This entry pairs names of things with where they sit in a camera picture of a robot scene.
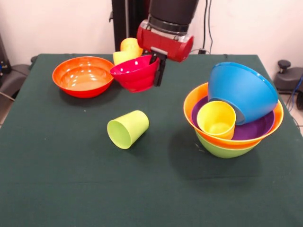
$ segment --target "orange bowl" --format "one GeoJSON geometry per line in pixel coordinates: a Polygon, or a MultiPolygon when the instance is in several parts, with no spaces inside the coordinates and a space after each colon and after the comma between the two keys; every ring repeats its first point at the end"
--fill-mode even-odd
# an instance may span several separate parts
{"type": "Polygon", "coordinates": [[[207,96],[207,89],[208,89],[208,83],[205,83],[205,84],[202,84],[202,85],[196,87],[194,90],[192,90],[187,95],[187,97],[184,101],[183,111],[184,111],[184,115],[185,115],[187,121],[191,124],[191,126],[193,126],[193,128],[196,130],[196,132],[199,133],[199,135],[201,135],[204,139],[206,139],[207,141],[209,141],[217,146],[221,146],[223,148],[231,148],[231,149],[241,149],[241,148],[248,148],[248,147],[254,146],[257,143],[259,143],[262,139],[264,139],[265,137],[274,133],[279,128],[279,126],[281,125],[281,123],[283,121],[284,111],[283,111],[281,102],[278,101],[278,104],[275,106],[275,108],[273,110],[274,114],[275,114],[274,125],[273,125],[272,129],[263,136],[260,136],[258,138],[254,138],[251,140],[226,140],[226,139],[208,135],[205,132],[203,132],[202,130],[200,130],[199,128],[197,128],[193,124],[193,121],[191,119],[191,114],[192,114],[192,110],[193,110],[194,106],[201,98],[204,98],[205,96],[207,96]]]}
{"type": "Polygon", "coordinates": [[[113,82],[109,73],[113,63],[99,57],[78,57],[62,62],[53,71],[53,82],[67,94],[92,98],[113,82]]]}

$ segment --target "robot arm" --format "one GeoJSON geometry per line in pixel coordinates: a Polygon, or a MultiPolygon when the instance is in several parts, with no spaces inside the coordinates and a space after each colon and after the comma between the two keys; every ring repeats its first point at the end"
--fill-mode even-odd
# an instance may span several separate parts
{"type": "Polygon", "coordinates": [[[161,84],[167,58],[182,62],[189,55],[194,37],[187,31],[198,1],[151,0],[148,19],[140,24],[137,39],[141,48],[152,53],[150,64],[160,59],[155,86],[161,84]]]}

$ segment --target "blue bowl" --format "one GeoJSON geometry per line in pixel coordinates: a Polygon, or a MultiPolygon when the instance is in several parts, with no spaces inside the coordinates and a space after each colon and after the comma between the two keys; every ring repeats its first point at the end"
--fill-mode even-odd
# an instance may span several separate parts
{"type": "Polygon", "coordinates": [[[208,100],[229,103],[236,112],[236,125],[255,121],[278,103],[275,88],[256,71],[233,62],[213,67],[208,83],[208,100]]]}

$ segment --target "bowl rim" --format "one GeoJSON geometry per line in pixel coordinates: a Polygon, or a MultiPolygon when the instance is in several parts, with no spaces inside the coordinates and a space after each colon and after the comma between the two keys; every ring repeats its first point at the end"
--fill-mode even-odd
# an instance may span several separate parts
{"type": "Polygon", "coordinates": [[[243,151],[243,150],[247,150],[247,149],[250,149],[250,148],[254,148],[255,146],[257,146],[261,141],[258,141],[257,143],[255,143],[254,145],[251,145],[249,147],[246,147],[246,148],[239,148],[239,149],[234,149],[234,148],[224,148],[224,147],[221,147],[221,146],[218,146],[218,145],[215,145],[214,143],[208,141],[207,139],[203,138],[195,129],[195,133],[198,137],[202,138],[204,141],[206,141],[207,143],[209,143],[210,145],[216,147],[216,148],[220,148],[220,149],[224,149],[226,151],[243,151]]]}
{"type": "Polygon", "coordinates": [[[247,143],[247,142],[257,142],[257,141],[260,141],[262,139],[264,139],[265,137],[271,135],[272,133],[274,133],[279,127],[280,125],[282,124],[282,121],[283,121],[283,118],[284,118],[284,109],[283,109],[283,106],[280,102],[280,100],[278,100],[278,103],[276,105],[277,106],[280,106],[281,107],[281,119],[280,121],[278,122],[278,124],[276,125],[275,128],[272,127],[272,129],[265,135],[262,135],[260,137],[257,137],[257,138],[253,138],[253,139],[249,139],[249,140],[227,140],[227,139],[223,139],[223,138],[219,138],[219,137],[216,137],[216,136],[212,136],[212,135],[209,135],[209,134],[206,134],[204,131],[198,129],[187,117],[186,115],[186,109],[185,109],[185,105],[186,105],[186,100],[188,99],[188,96],[194,92],[196,89],[199,89],[201,86],[205,86],[205,85],[208,85],[208,82],[204,83],[204,84],[201,84],[199,86],[197,86],[196,88],[194,88],[193,90],[191,90],[188,95],[186,96],[185,100],[184,100],[184,103],[183,103],[183,114],[185,115],[185,118],[186,120],[190,123],[190,125],[195,129],[195,130],[198,130],[199,133],[202,133],[203,135],[205,136],[208,136],[208,137],[211,137],[215,140],[220,140],[220,141],[223,141],[223,142],[232,142],[233,144],[234,143],[247,143]]]}
{"type": "Polygon", "coordinates": [[[70,59],[68,59],[68,60],[66,60],[66,61],[61,62],[61,63],[60,63],[59,65],[57,65],[56,68],[53,70],[52,79],[53,79],[53,82],[55,83],[55,85],[57,85],[57,86],[58,86],[59,88],[61,88],[61,89],[65,89],[65,90],[68,90],[68,91],[73,91],[73,92],[84,92],[84,91],[92,91],[92,90],[100,89],[101,87],[106,86],[106,85],[108,85],[109,83],[113,82],[113,80],[114,80],[113,76],[110,74],[109,71],[106,71],[106,72],[111,76],[111,80],[110,80],[109,82],[107,82],[106,84],[104,84],[104,85],[102,85],[102,86],[100,86],[100,87],[98,87],[98,88],[94,88],[94,89],[87,89],[87,90],[70,90],[70,89],[67,89],[67,88],[61,86],[60,84],[56,83],[56,81],[55,81],[55,79],[54,79],[54,74],[55,74],[55,72],[57,71],[57,69],[58,69],[60,66],[66,64],[66,63],[68,63],[68,62],[70,62],[70,61],[72,61],[72,60],[81,59],[81,58],[99,59],[99,60],[106,61],[107,63],[109,63],[109,64],[111,64],[112,66],[114,66],[114,64],[113,64],[112,62],[110,62],[109,60],[106,60],[106,59],[104,59],[104,58],[100,58],[100,57],[97,57],[97,56],[79,56],[79,57],[75,57],[75,58],[70,58],[70,59]]]}
{"type": "MultiPolygon", "coordinates": [[[[207,96],[204,96],[204,97],[202,97],[195,105],[194,105],[194,108],[197,106],[197,104],[199,103],[199,102],[201,102],[201,101],[203,101],[204,99],[207,99],[208,97],[207,96]]],[[[270,125],[270,128],[267,130],[267,132],[265,133],[265,134],[263,134],[263,135],[266,135],[267,133],[269,133],[270,132],[270,130],[273,128],[273,126],[274,126],[274,123],[275,123],[275,119],[276,119],[276,115],[275,115],[275,112],[274,112],[274,110],[272,110],[272,111],[270,111],[268,114],[266,114],[266,116],[267,115],[269,115],[269,114],[271,114],[271,115],[273,115],[273,121],[272,121],[272,123],[271,123],[271,125],[270,125]]],[[[193,111],[192,111],[192,113],[191,113],[191,120],[193,121],[193,124],[197,127],[197,124],[195,124],[194,123],[194,120],[193,120],[193,111]]],[[[241,127],[241,126],[243,126],[244,124],[242,124],[242,125],[235,125],[235,130],[236,130],[236,128],[237,127],[241,127]]]]}
{"type": "Polygon", "coordinates": [[[278,94],[277,94],[275,88],[273,87],[273,85],[265,77],[263,77],[260,73],[258,73],[257,71],[251,69],[250,67],[247,67],[247,66],[239,64],[239,63],[227,61],[227,62],[220,62],[220,63],[214,65],[213,69],[216,68],[216,67],[219,67],[219,66],[226,66],[226,65],[238,67],[238,68],[241,68],[243,70],[246,70],[246,71],[252,73],[254,76],[256,76],[257,78],[259,78],[260,80],[262,80],[268,86],[268,88],[272,92],[272,94],[273,94],[273,96],[274,96],[275,99],[279,99],[278,98],[278,94]]]}
{"type": "MultiPolygon", "coordinates": [[[[121,66],[121,65],[123,65],[123,64],[126,64],[126,63],[129,62],[129,61],[134,61],[134,60],[136,60],[136,59],[138,59],[138,58],[148,58],[148,57],[149,57],[149,58],[152,58],[152,55],[151,55],[151,54],[142,55],[142,56],[139,56],[139,57],[137,57],[137,58],[130,59],[130,60],[128,60],[128,61],[124,61],[124,62],[122,62],[122,63],[120,63],[120,64],[114,65],[114,66],[110,69],[109,73],[110,73],[111,75],[123,75],[123,74],[126,74],[127,72],[120,73],[119,70],[117,70],[117,72],[119,72],[119,73],[116,73],[116,71],[113,72],[113,69],[116,68],[117,66],[121,66]]],[[[148,65],[148,67],[150,67],[150,66],[152,66],[152,65],[154,65],[154,64],[156,64],[156,63],[158,63],[158,62],[159,62],[159,58],[157,58],[156,61],[153,62],[152,64],[148,65]]],[[[133,72],[138,72],[138,71],[140,71],[140,70],[142,70],[142,69],[143,69],[143,68],[140,68],[140,69],[131,71],[131,73],[133,73],[133,72]]]]}

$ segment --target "yellow cup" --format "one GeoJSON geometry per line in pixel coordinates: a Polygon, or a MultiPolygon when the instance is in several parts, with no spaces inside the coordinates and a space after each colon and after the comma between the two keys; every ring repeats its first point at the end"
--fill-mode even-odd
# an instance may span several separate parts
{"type": "Polygon", "coordinates": [[[228,103],[212,101],[199,110],[197,123],[205,133],[231,140],[235,130],[236,112],[228,103]]]}
{"type": "Polygon", "coordinates": [[[138,40],[136,38],[126,38],[121,42],[120,45],[121,51],[131,51],[136,52],[137,57],[140,57],[143,53],[143,49],[140,48],[138,40]]]}
{"type": "Polygon", "coordinates": [[[132,51],[118,51],[113,53],[114,65],[121,64],[125,61],[135,59],[138,57],[136,52],[132,51]]]}

